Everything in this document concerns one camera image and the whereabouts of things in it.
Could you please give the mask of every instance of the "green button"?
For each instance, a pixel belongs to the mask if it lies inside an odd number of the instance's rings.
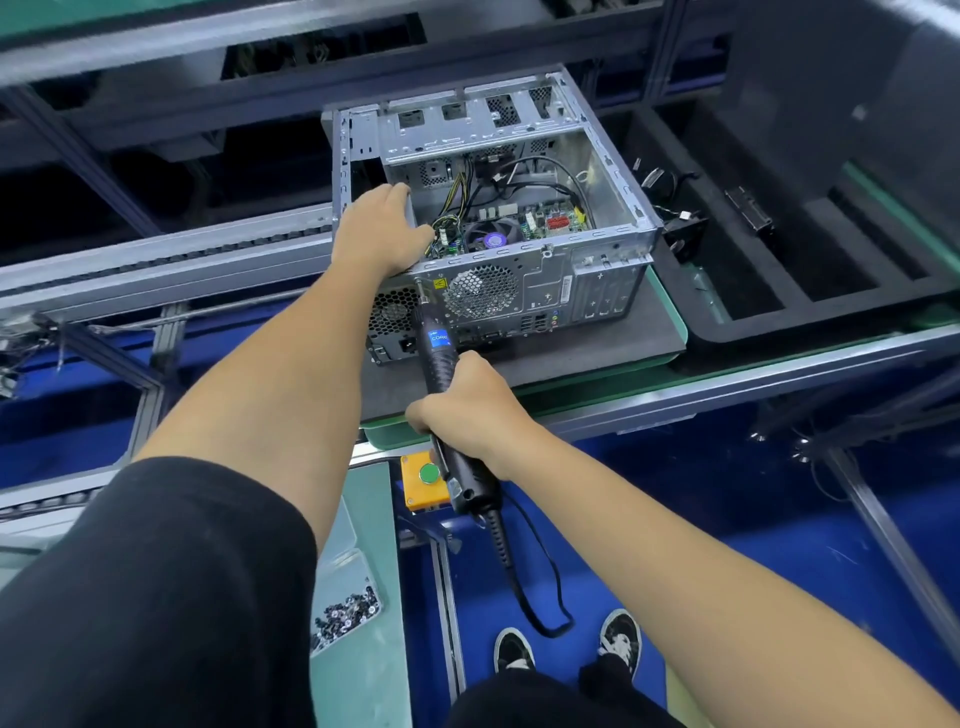
[[[440,468],[433,463],[427,463],[420,468],[420,480],[427,485],[432,485],[440,480]]]

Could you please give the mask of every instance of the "green esd mat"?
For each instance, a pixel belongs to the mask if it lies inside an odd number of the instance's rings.
[[[317,725],[413,725],[391,487],[386,463],[347,474],[344,502],[383,611],[310,660]]]
[[[0,49],[268,4],[270,0],[3,0]]]

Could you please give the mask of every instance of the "red connector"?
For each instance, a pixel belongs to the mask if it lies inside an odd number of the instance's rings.
[[[546,227],[548,230],[556,230],[558,228],[566,228],[570,224],[570,218],[566,215],[554,215],[553,217],[548,217],[546,219]]]

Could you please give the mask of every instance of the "forearm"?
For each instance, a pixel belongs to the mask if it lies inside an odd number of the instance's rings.
[[[957,724],[873,638],[538,425],[498,468],[637,617],[716,725]]]
[[[196,457],[292,502],[322,545],[360,418],[360,366],[379,279],[336,264],[184,395],[137,459]]]

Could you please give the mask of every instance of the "hand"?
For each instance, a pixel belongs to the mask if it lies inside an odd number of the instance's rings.
[[[429,225],[407,225],[409,194],[406,184],[381,184],[348,205],[333,241],[333,262],[371,271],[378,282],[416,263],[434,232]]]
[[[501,480],[511,480],[511,455],[546,432],[516,401],[510,386],[477,352],[465,352],[450,388],[407,407],[407,421],[433,432],[464,455],[483,460]]]

